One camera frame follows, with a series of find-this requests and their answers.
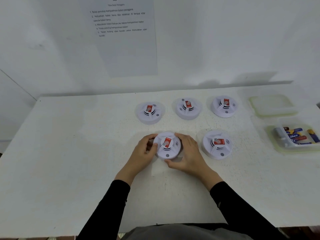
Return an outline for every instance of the smoke detector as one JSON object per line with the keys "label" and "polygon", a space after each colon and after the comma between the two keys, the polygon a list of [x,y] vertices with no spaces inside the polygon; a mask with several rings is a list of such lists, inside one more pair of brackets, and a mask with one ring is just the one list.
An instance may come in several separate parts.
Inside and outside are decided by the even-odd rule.
{"label": "smoke detector", "polygon": [[162,111],[160,106],[157,106],[154,102],[148,102],[138,108],[137,117],[143,124],[152,125],[159,122]]}
{"label": "smoke detector", "polygon": [[220,129],[206,133],[202,140],[202,146],[208,157],[218,160],[229,156],[233,147],[230,136]]}
{"label": "smoke detector", "polygon": [[172,132],[158,134],[153,143],[158,143],[157,156],[161,159],[173,159],[181,150],[181,142]]}
{"label": "smoke detector", "polygon": [[182,98],[176,106],[177,115],[184,120],[193,120],[200,114],[202,109],[201,102],[194,98]]}
{"label": "smoke detector", "polygon": [[211,103],[212,112],[223,118],[233,116],[237,109],[238,103],[227,95],[218,96]]}

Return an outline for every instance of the person's right hand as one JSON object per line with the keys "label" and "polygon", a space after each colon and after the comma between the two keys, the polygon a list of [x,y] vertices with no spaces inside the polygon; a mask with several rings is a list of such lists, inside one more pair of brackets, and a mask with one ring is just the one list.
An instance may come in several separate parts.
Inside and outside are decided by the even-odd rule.
{"label": "person's right hand", "polygon": [[198,143],[188,135],[175,133],[181,140],[184,156],[180,162],[173,162],[166,159],[169,168],[177,169],[192,176],[197,177],[210,190],[218,182],[222,182],[222,178],[213,171],[203,159]]}

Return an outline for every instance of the red label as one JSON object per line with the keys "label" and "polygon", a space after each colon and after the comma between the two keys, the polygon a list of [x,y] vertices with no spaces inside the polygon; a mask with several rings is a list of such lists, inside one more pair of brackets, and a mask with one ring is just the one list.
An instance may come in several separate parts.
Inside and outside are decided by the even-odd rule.
{"label": "red label", "polygon": [[215,145],[224,145],[224,139],[214,139],[213,143]]}
{"label": "red label", "polygon": [[191,107],[192,107],[192,105],[191,105],[191,102],[190,102],[190,101],[186,101],[186,107],[187,107],[187,108],[191,108]]}
{"label": "red label", "polygon": [[230,104],[229,104],[229,99],[224,98],[223,104],[224,104],[224,105],[227,105],[227,106],[230,106]]}
{"label": "red label", "polygon": [[152,105],[148,105],[146,107],[146,112],[151,112],[152,111]]}
{"label": "red label", "polygon": [[169,145],[170,145],[170,142],[171,142],[171,139],[168,138],[168,137],[166,137],[165,140],[164,140],[164,142],[162,143],[162,145],[163,145],[164,147],[168,148]]}

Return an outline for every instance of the sheet of paper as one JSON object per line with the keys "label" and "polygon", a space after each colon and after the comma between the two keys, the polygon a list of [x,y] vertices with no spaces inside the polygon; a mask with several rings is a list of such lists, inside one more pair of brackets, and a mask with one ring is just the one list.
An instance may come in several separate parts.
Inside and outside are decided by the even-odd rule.
{"label": "sheet of paper", "polygon": [[153,0],[78,0],[111,77],[157,75]]}

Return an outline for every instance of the black long sleeve shirt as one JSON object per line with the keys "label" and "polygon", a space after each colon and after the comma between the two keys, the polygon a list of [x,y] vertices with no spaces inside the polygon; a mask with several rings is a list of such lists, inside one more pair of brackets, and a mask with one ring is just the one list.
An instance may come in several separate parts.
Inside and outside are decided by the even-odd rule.
{"label": "black long sleeve shirt", "polygon": [[[81,230],[77,240],[117,239],[130,186],[114,180]],[[243,200],[226,182],[212,187],[210,195],[226,219],[229,229],[258,239],[286,239],[277,228]]]}

